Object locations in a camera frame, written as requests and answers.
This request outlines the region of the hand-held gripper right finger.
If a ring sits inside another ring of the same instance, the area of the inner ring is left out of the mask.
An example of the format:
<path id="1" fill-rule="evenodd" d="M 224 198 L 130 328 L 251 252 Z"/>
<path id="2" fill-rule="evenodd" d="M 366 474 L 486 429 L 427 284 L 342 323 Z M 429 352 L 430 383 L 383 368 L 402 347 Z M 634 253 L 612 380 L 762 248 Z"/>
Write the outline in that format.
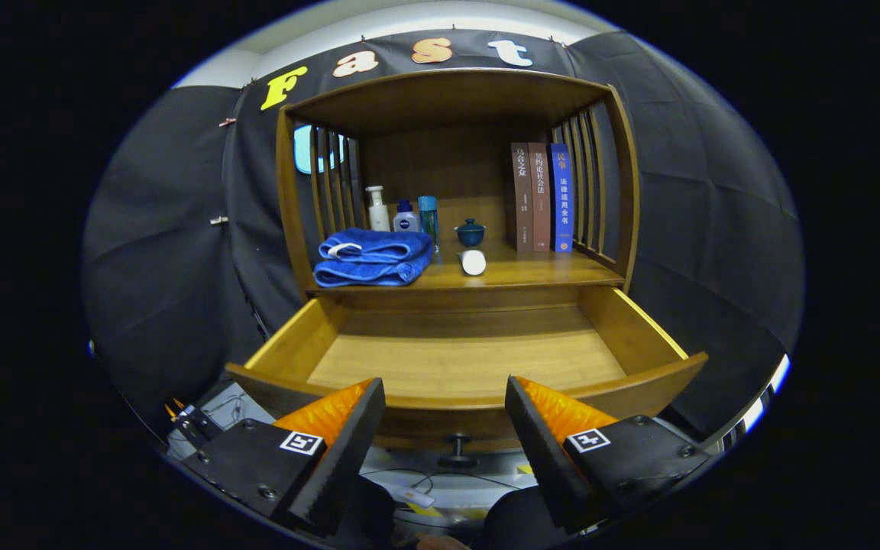
<path id="1" fill-rule="evenodd" d="M 569 532 L 636 514 L 711 461 L 649 416 L 620 420 L 527 378 L 507 379 L 504 409 L 552 522 Z"/>

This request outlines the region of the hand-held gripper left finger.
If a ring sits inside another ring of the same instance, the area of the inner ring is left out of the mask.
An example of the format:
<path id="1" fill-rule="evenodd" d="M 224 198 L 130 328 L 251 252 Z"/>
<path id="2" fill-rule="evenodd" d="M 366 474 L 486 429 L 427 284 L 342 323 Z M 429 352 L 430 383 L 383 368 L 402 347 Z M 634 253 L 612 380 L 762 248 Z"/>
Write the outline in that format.
<path id="1" fill-rule="evenodd" d="M 182 463 L 255 515 L 334 535 L 386 404 L 382 379 L 362 380 L 276 422 L 238 422 Z"/>

